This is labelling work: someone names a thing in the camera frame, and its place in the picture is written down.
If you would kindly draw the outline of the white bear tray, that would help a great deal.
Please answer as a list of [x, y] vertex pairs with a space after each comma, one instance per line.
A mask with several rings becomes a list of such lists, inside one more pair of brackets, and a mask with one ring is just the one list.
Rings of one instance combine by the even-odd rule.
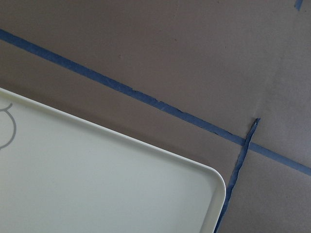
[[0, 91], [3, 233], [211, 233], [213, 168]]

